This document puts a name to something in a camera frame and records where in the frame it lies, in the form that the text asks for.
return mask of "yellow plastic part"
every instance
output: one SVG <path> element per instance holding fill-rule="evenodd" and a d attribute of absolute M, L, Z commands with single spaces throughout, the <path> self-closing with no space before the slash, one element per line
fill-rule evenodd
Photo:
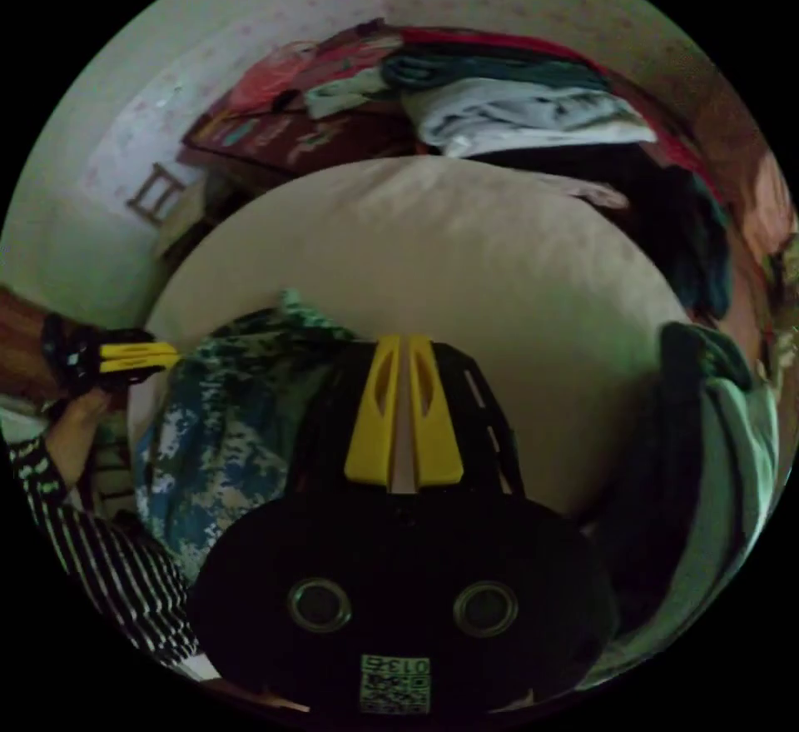
<path fill-rule="evenodd" d="M 410 400 L 414 421 L 416 487 L 456 485 L 464 475 L 449 406 L 430 339 L 409 339 Z"/>
<path fill-rule="evenodd" d="M 172 368 L 180 360 L 180 355 L 147 355 L 144 357 L 122 357 L 118 360 L 105 360 L 100 363 L 101 374 L 114 371 L 130 371 L 134 368 Z"/>
<path fill-rule="evenodd" d="M 169 343 L 107 343 L 100 347 L 102 360 L 121 360 L 125 357 L 149 355 L 176 355 L 177 349 Z"/>
<path fill-rule="evenodd" d="M 380 338 L 344 466 L 350 482 L 389 487 L 399 373 L 400 337 Z"/>

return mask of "person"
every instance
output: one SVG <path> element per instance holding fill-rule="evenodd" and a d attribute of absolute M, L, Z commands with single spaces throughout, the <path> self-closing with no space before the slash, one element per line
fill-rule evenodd
<path fill-rule="evenodd" d="M 99 389 L 69 402 L 39 437 L 7 444 L 14 480 L 36 527 L 62 568 L 96 610 L 156 662 L 197 678 L 202 653 L 188 619 L 188 585 L 174 560 L 145 530 L 114 523 L 65 501 L 87 467 L 111 397 Z M 212 678 L 204 684 L 269 707 L 304 710 L 269 691 L 250 695 Z"/>

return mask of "striped shirt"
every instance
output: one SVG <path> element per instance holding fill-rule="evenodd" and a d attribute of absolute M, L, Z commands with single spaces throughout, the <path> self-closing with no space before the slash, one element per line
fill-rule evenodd
<path fill-rule="evenodd" d="M 62 568 L 138 649 L 177 667 L 199 654 L 186 618 L 187 585 L 169 555 L 129 531 L 66 503 L 67 486 L 42 437 L 8 446 L 37 527 Z"/>

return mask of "wooden chair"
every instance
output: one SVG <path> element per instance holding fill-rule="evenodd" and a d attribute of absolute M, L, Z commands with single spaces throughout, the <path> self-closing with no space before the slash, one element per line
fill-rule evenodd
<path fill-rule="evenodd" d="M 165 183 L 165 187 L 161 194 L 151 207 L 145 206 L 145 201 L 150 194 L 152 188 L 159 182 Z M 127 206 L 136 213 L 137 216 L 144 219 L 154 227 L 160 227 L 164 221 L 164 216 L 161 215 L 166 206 L 169 198 L 175 193 L 182 193 L 186 190 L 186 186 L 177 177 L 172 176 L 160 163 L 152 164 L 152 173 L 144 181 L 144 184 L 139 188 L 136 195 L 127 201 Z"/>

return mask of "gray blanket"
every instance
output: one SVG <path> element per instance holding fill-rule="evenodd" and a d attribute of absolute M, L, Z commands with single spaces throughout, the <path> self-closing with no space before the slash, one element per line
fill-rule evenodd
<path fill-rule="evenodd" d="M 402 103 L 419 138 L 452 157 L 521 147 L 656 140 L 628 102 L 580 87 L 476 77 L 406 92 Z"/>

